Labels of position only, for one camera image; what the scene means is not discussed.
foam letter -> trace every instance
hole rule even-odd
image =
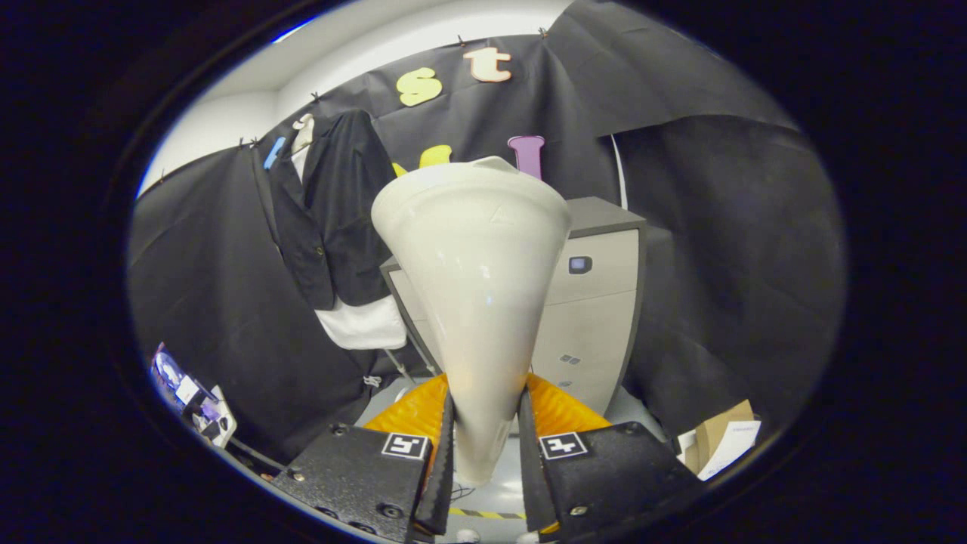
[[[543,138],[540,136],[514,136],[507,140],[517,156],[517,169],[541,179],[541,148]]]
[[[450,154],[453,152],[454,150],[449,145],[434,145],[420,155],[420,165],[418,167],[445,165],[450,162]],[[396,163],[393,163],[393,170],[396,171],[396,177],[406,173],[406,170]]]
[[[431,68],[420,68],[403,74],[396,82],[396,90],[401,94],[399,101],[407,106],[422,104],[440,95],[443,83],[434,78],[436,75]]]
[[[507,81],[511,78],[511,73],[506,70],[497,70],[497,61],[511,60],[507,53],[498,53],[497,47],[484,47],[476,51],[470,51],[463,55],[463,58],[470,59],[470,74],[480,81]]]

black cloth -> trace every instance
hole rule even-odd
[[[471,76],[470,60],[463,54],[483,47],[511,55],[499,64],[511,72],[510,79],[494,83]],[[427,102],[405,106],[396,82],[423,67],[435,72],[443,90]],[[342,83],[281,121],[264,136],[267,143],[260,153],[264,160],[271,144],[292,135],[292,124],[305,113],[327,118],[362,109],[372,117],[391,160],[407,171],[416,169],[423,152],[436,145],[449,145],[454,163],[496,155],[516,165],[508,139],[542,136],[543,181],[564,198],[597,196],[620,203],[611,138],[594,134],[592,118],[579,105],[574,82],[547,40],[536,33],[488,38],[416,53]]]
[[[362,413],[376,357],[336,346],[292,281],[266,221],[264,174],[253,151],[232,148],[146,191],[128,285],[141,352],[164,341],[185,372],[221,386],[239,439],[285,463],[330,421]]]
[[[651,231],[626,386],[671,435],[748,398],[787,425],[827,363],[846,264],[833,186],[806,137],[731,116],[615,136]]]
[[[639,8],[576,0],[547,31],[595,136],[691,115],[796,129],[768,92],[713,51]]]
[[[390,157],[358,109],[315,117],[302,181],[286,152],[271,165],[269,180],[278,246],[293,279],[316,310],[332,310],[336,295],[350,306],[389,296],[379,266],[391,256],[373,228],[376,194],[396,174]]]

white cone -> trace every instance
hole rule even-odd
[[[571,228],[564,199],[498,157],[428,166],[387,185],[372,221],[440,347],[460,478],[489,481],[531,364]]]

black jacket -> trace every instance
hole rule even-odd
[[[297,133],[290,130],[269,169],[286,268],[316,310],[332,310],[336,295],[350,306],[389,296],[379,265],[391,253],[369,210],[396,174],[369,115],[355,109],[315,117],[302,183],[290,153]]]

yellow black hazard tape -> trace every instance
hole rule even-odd
[[[468,510],[466,508],[451,508],[450,514],[454,516],[473,516],[475,518],[489,518],[491,520],[526,520],[523,514],[506,514],[503,512],[481,512],[480,510]]]

